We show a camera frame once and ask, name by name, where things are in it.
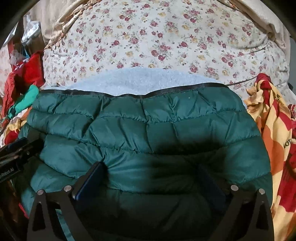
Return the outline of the dark green puffer jacket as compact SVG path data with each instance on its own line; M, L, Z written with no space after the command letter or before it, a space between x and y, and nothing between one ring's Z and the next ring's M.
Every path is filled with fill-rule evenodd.
M95 240L207 240L231 185L273 199L259 129L223 84L122 96L44 90L19 137L33 134L43 150L13 180L27 212L38 190L59 191L105 164L107 177L77 207Z

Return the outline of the bright green garment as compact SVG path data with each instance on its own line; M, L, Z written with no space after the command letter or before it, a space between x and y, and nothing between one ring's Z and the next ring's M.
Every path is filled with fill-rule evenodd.
M36 85L32 84L29 87L29 89L27 90L27 92L24 95L20 96L16 100L15 104L13 104L10 107L6 117L11 120L13 117L15 117L21 111L30 107L33 104L33 102L35 101L38 94L39 94L39 88Z

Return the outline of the red garment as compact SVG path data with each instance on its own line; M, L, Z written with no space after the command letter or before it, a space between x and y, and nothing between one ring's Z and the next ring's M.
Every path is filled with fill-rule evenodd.
M5 117L10 107L21 94L25 94L31 85L40 88L45 84L43 71L43 51L34 53L28 61L19 63L8 75L4 85L4 97L1 116Z

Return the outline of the red yellow patterned blanket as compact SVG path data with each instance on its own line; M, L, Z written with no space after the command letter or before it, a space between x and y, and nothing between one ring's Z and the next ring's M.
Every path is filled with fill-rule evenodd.
M268 202L273 219L274 240L287 240L288 238L294 240L295 115L292 113L293 106L285 103L281 93L265 74L258 75L253 87L248 89L247 93L248 98L241 101L247 113L253 118L259 129L270 161L273 182L273 199L272 201L268 200ZM38 135L33 134L27 139L33 141L38 138L40 138ZM18 173L11 179L12 188L15 192L16 190L13 186L13 180L20 176L22 172ZM226 195L227 209L229 208L231 199L231 190L229 189L228 194ZM21 207L23 207L17 193L16 201ZM74 240L64 220L62 212L60 210L57 210L56 212L67 240ZM30 212L25 210L25 213L30 216ZM13 233L20 235L22 240L27 240L28 225L29 219L24 223L21 223Z

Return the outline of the clear plastic bag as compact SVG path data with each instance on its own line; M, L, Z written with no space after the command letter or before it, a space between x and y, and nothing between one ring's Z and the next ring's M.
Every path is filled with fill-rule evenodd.
M28 46L31 42L42 37L41 22L31 20L30 15L26 15L26 26L24 28L21 43L23 46Z

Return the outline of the beige quilted blanket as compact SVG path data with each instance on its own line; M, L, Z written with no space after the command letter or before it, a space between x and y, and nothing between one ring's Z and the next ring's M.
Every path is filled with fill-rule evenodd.
M262 1L219 2L253 20L278 45L286 58L290 58L290 33ZM90 9L96 3L99 1L39 1L27 15L31 20L41 22L42 36L48 48L65 36L84 10Z

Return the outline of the floral bed sheet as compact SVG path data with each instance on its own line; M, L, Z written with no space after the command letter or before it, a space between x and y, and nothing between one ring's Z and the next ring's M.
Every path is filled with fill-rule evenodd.
M159 68L204 75L242 98L270 76L287 103L290 59L243 13L219 1L100 1L45 49L46 83L67 86L104 71Z

